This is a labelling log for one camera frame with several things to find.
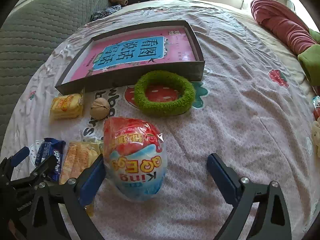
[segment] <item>snack package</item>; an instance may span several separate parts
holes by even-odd
[[[152,198],[167,168],[162,133],[143,120],[110,117],[104,123],[103,142],[107,176],[121,196],[130,201]]]
[[[70,142],[66,158],[64,160],[59,184],[65,184],[70,178],[78,178],[81,172],[90,167],[102,153],[103,142]],[[85,206],[89,216],[93,216],[94,203]]]
[[[52,100],[50,117],[52,119],[76,118],[82,115],[83,90],[81,94],[60,96]]]
[[[315,116],[315,119],[318,120],[320,117],[320,96],[315,96],[312,100],[313,103],[313,115]]]
[[[59,141],[54,138],[44,138],[44,142],[41,144],[37,152],[35,161],[36,167],[39,166],[41,162],[43,162],[46,158],[50,157],[51,155],[54,155],[57,158],[57,164],[54,168],[54,171],[48,174],[48,177],[52,181],[59,181],[63,149],[65,145],[65,141]]]

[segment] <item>metal screw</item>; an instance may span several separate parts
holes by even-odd
[[[272,182],[271,182],[271,186],[273,186],[273,187],[279,187],[279,183],[276,182],[276,181],[272,181]]]
[[[242,182],[243,184],[248,184],[248,183],[250,182],[250,180],[249,180],[247,177],[242,177],[242,178],[241,178],[241,182]]]
[[[43,187],[45,187],[45,182],[40,182],[39,183],[39,188],[43,188]]]
[[[75,183],[76,183],[76,181],[77,181],[77,179],[76,179],[76,178],[68,179],[68,184],[73,185],[73,184],[75,184]]]

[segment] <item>bed sheet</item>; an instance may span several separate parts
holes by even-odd
[[[190,111],[169,118],[147,117],[126,97],[132,88],[120,87],[86,93],[81,119],[49,122],[50,105],[58,95],[54,86],[92,36],[173,19],[190,23],[206,60],[203,80],[194,82],[198,103]],[[213,239],[232,209],[206,172],[206,158],[216,152],[240,176],[264,184],[279,181],[293,239],[300,240],[320,196],[319,161],[310,139],[312,106],[301,89],[304,79],[294,58],[268,35],[243,13],[184,0],[128,6],[88,23],[60,44],[30,80],[10,119],[0,160],[44,137],[67,142],[102,137],[103,122],[89,115],[91,102],[102,96],[110,103],[109,116],[140,118],[156,125],[168,152],[168,172],[153,200],[130,203],[119,199],[108,181],[103,182],[92,221],[106,239]],[[275,54],[272,46],[287,57]],[[269,78],[272,69],[284,74],[287,89]],[[27,176],[32,168],[28,157],[16,167],[13,178]],[[240,239],[246,238],[256,208],[253,205]],[[72,239],[78,239],[63,207],[62,211]]]

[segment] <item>blue gripper pad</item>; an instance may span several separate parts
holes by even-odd
[[[210,154],[207,159],[207,169],[217,184],[224,200],[237,206],[242,196],[239,177],[236,172],[227,167],[216,153]]]
[[[28,147],[23,147],[20,151],[18,151],[15,155],[12,156],[10,165],[11,167],[17,167],[30,153]]]
[[[83,207],[89,205],[93,201],[94,196],[96,195],[102,181],[106,176],[102,154],[98,156],[95,162],[88,169],[90,169],[92,172],[88,175],[82,187],[77,189],[79,190],[79,203]]]

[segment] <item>pink book cover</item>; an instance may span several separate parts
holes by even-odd
[[[183,27],[148,30],[94,44],[69,81],[138,65],[196,61]]]

